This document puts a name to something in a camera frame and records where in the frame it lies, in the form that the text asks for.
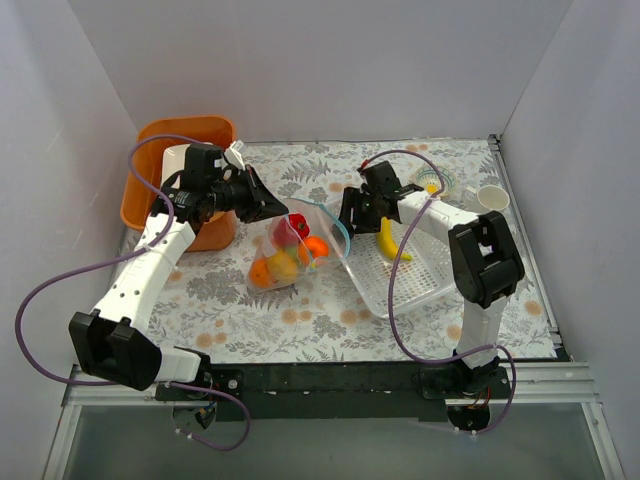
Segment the clear zip top bag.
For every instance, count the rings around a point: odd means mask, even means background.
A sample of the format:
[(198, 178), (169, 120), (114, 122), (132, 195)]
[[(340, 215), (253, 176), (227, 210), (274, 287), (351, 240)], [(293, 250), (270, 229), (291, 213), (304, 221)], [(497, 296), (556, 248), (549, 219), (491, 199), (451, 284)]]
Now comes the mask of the clear zip top bag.
[[(297, 198), (287, 198), (284, 200), (284, 204), (289, 209), (288, 214), (301, 213), (306, 218), (311, 230), (309, 236), (319, 236), (323, 238), (330, 248), (330, 255), (328, 257), (314, 259), (311, 253), (307, 250), (303, 240), (299, 242), (297, 255), (291, 256), (298, 264), (298, 279), (294, 283), (311, 275), (318, 269), (329, 266), (335, 262), (339, 262), (348, 256), (350, 251), (350, 239), (348, 237), (348, 233), (338, 218), (330, 212), (325, 205)], [(272, 230), (278, 220), (283, 216), (276, 217), (269, 221), (266, 232), (256, 248), (253, 261), (258, 258), (266, 259), (267, 257), (274, 255), (278, 250), (283, 250), (281, 247), (276, 246), (272, 239)], [(254, 292), (266, 292), (294, 284), (292, 283), (286, 286), (281, 286), (274, 281), (274, 285), (271, 288), (266, 290), (258, 289), (250, 284), (248, 274), (247, 285), (248, 288)]]

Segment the green lime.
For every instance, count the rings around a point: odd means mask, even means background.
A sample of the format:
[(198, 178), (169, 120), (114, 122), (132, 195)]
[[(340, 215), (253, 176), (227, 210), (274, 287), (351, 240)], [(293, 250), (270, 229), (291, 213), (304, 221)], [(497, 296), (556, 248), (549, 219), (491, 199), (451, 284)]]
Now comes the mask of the green lime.
[(282, 247), (285, 253), (290, 256), (296, 256), (298, 253), (298, 243), (287, 244)]

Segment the red bell pepper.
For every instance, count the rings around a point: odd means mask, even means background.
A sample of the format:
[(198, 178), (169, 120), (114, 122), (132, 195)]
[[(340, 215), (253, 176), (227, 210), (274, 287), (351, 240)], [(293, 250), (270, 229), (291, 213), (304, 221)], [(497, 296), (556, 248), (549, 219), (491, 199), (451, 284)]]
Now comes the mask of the red bell pepper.
[(281, 248), (296, 246), (310, 235), (310, 227), (301, 213), (290, 213), (278, 220), (272, 230), (272, 239)]

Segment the orange tangerine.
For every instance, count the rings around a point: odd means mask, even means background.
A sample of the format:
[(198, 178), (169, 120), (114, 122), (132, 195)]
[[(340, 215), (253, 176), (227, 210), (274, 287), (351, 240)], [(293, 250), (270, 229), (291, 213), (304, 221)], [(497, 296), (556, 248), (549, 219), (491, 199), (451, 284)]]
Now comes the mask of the orange tangerine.
[(314, 259), (330, 255), (329, 245), (319, 236), (308, 236), (303, 242)]
[(269, 289), (274, 285), (274, 279), (270, 274), (265, 258), (258, 258), (251, 264), (248, 279), (253, 287), (258, 289)]

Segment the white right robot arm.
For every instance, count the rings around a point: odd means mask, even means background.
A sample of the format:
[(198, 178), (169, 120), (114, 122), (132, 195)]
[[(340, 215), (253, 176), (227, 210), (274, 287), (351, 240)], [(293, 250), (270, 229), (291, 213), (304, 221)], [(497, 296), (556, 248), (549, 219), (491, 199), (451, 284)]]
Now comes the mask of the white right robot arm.
[(350, 236), (376, 233), (389, 219), (448, 247), (464, 309), (454, 354), (441, 362), (445, 386), (464, 397), (479, 395), (497, 375), (502, 315), (525, 274), (507, 221), (497, 211), (469, 212), (443, 202), (437, 193), (404, 186), (386, 161), (365, 161), (358, 172), (363, 183), (345, 189), (339, 214)]

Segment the yellow lemon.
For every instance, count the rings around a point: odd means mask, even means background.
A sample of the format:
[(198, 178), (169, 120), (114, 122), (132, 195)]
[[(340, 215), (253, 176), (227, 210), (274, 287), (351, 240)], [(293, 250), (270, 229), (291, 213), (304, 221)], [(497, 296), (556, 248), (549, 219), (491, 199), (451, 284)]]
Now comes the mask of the yellow lemon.
[(278, 250), (266, 258), (266, 264), (273, 280), (281, 286), (294, 283), (298, 279), (298, 264), (284, 250)]

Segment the yellow banana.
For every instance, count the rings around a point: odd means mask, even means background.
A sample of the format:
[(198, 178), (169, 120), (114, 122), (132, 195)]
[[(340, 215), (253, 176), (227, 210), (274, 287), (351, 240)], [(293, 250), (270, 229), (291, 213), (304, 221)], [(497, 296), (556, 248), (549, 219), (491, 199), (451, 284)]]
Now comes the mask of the yellow banana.
[(398, 254), (399, 247), (393, 239), (391, 221), (386, 217), (383, 217), (380, 221), (376, 241), (380, 253), (389, 261), (393, 261)]

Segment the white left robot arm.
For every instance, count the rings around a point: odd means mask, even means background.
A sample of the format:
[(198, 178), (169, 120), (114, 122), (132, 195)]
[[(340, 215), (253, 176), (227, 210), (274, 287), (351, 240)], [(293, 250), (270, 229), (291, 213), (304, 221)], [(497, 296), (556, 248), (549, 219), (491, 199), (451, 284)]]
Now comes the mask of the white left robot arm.
[(143, 233), (108, 292), (90, 313), (76, 313), (69, 333), (82, 371), (135, 390), (154, 383), (178, 382), (193, 400), (213, 386), (203, 355), (164, 348), (147, 336), (157, 298), (178, 260), (217, 212), (232, 211), (244, 223), (285, 215), (279, 201), (246, 164), (240, 140), (229, 147), (182, 137), (183, 167), (155, 194)]

